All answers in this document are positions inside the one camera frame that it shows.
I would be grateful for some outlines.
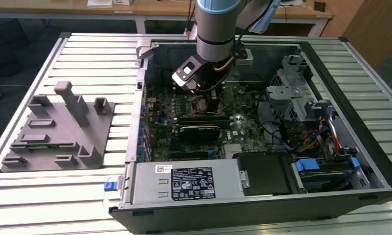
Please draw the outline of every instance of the power supply label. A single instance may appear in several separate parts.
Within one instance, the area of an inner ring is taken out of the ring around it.
[[[210,167],[170,170],[170,198],[174,201],[214,198]]]

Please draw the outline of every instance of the blue latch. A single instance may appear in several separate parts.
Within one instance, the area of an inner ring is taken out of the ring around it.
[[[352,162],[354,168],[360,167],[360,163],[358,163],[357,158],[350,158],[350,162]]]
[[[117,182],[105,182],[104,191],[105,192],[117,191]]]
[[[308,159],[300,159],[294,163],[297,171],[304,171],[304,170],[318,170],[320,166],[318,163],[316,162],[316,159],[308,158]]]

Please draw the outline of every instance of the table leg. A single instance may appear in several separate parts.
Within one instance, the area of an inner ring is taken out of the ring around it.
[[[313,24],[308,34],[309,37],[318,37],[321,35],[326,22],[328,22],[326,18],[316,20],[316,23]]]
[[[134,16],[136,32],[138,34],[145,34],[145,16]]]

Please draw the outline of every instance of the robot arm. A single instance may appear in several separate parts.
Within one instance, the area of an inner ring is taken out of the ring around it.
[[[177,68],[172,79],[192,93],[209,91],[226,77],[234,58],[246,57],[241,36],[249,30],[264,32],[280,0],[197,0],[196,51]],[[244,32],[234,40],[234,27]]]

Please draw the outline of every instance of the slotted metal surface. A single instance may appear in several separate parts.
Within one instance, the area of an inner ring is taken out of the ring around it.
[[[77,171],[0,173],[0,235],[129,234],[106,207],[120,198],[102,192],[102,183],[124,173],[140,39],[184,39],[181,35],[72,34],[60,39],[29,91],[61,102],[52,85],[70,81],[85,101],[106,97],[116,103],[104,168]],[[258,37],[249,40],[306,40],[316,50],[372,135],[392,161],[392,92],[336,38]],[[317,84],[321,96],[322,88]],[[0,140],[0,162],[29,110],[20,107]],[[366,206],[337,219],[182,232],[181,234],[392,234],[392,201]]]

